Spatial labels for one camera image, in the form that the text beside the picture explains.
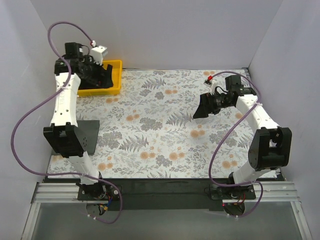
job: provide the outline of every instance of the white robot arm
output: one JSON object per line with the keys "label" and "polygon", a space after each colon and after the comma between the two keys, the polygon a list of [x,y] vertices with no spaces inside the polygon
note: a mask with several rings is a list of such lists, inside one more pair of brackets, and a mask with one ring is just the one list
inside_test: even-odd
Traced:
{"label": "white robot arm", "polygon": [[[251,87],[242,85],[241,77],[231,75],[225,78],[226,90],[217,91],[218,86],[209,77],[204,83],[211,86],[211,92],[200,96],[200,104],[194,119],[218,114],[220,109],[236,107],[245,115],[257,103],[258,97]],[[254,182],[261,175],[288,164],[292,132],[280,127],[258,104],[246,117],[254,137],[248,151],[248,161],[229,176],[230,184]]]}
{"label": "white robot arm", "polygon": [[[53,150],[67,158],[78,173],[101,178],[88,155],[86,135],[78,128],[76,104],[81,84],[92,84],[101,88],[112,87],[111,76],[108,78],[107,70],[102,67],[107,48],[96,46],[89,54],[83,55],[81,44],[69,42],[65,44],[65,52],[66,55],[63,57],[69,61],[72,74],[68,85],[55,99],[50,127],[44,127],[43,134]],[[55,63],[54,73],[58,91],[69,75],[67,67],[60,59]],[[105,188],[97,180],[84,176],[81,176],[80,180],[81,187],[89,194],[92,193],[93,197],[99,197],[105,192]]]}

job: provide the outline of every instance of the white wall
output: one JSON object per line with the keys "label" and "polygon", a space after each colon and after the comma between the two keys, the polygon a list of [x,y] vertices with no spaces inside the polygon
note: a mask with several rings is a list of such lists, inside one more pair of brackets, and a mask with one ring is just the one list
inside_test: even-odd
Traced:
{"label": "white wall", "polygon": [[[239,69],[248,67],[282,0],[31,0],[46,28],[81,25],[109,59],[125,68]],[[54,31],[87,43],[70,26]]]}
{"label": "white wall", "polygon": [[[55,91],[55,57],[47,33],[29,0],[0,0],[0,239],[21,238],[37,181],[24,171],[10,149],[18,119]],[[43,137],[53,102],[37,110],[18,129],[16,148],[31,169],[46,171],[50,146]]]}
{"label": "white wall", "polygon": [[313,239],[320,239],[320,2],[284,0],[249,71],[268,113],[292,130],[290,162]]}

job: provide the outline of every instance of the glass panel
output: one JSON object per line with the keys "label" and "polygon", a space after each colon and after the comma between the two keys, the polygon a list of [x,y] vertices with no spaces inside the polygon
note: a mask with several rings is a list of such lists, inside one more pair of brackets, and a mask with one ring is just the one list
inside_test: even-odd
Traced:
{"label": "glass panel", "polygon": [[[246,208],[253,206],[246,203]],[[95,213],[97,206],[92,206]],[[117,212],[106,212],[112,219]],[[262,202],[249,216],[234,219],[207,210],[125,210],[107,225],[86,216],[82,203],[42,203],[33,240],[301,240],[290,202]]]}

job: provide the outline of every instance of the yellow bin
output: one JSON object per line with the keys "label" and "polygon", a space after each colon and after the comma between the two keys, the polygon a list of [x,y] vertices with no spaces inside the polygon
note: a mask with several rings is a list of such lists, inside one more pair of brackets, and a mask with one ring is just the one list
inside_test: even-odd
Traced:
{"label": "yellow bin", "polygon": [[97,95],[117,95],[121,89],[121,74],[122,74],[122,61],[121,60],[106,60],[103,61],[103,67],[106,69],[107,65],[112,65],[112,82],[113,87],[98,88],[98,89],[84,89],[78,90],[80,97],[97,96]]}

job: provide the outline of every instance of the floral tablecloth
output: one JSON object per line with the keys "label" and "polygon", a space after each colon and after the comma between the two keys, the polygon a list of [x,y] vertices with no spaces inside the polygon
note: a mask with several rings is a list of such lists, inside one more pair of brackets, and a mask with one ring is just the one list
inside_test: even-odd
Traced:
{"label": "floral tablecloth", "polygon": [[[104,178],[207,178],[213,151],[242,117],[234,107],[193,119],[212,70],[125,70],[116,96],[77,100],[78,120],[100,120],[93,165]],[[223,74],[216,79],[225,88]],[[253,132],[246,121],[222,145],[212,175],[227,178],[247,161]],[[74,172],[51,156],[48,173]],[[273,178],[274,171],[263,177]]]}

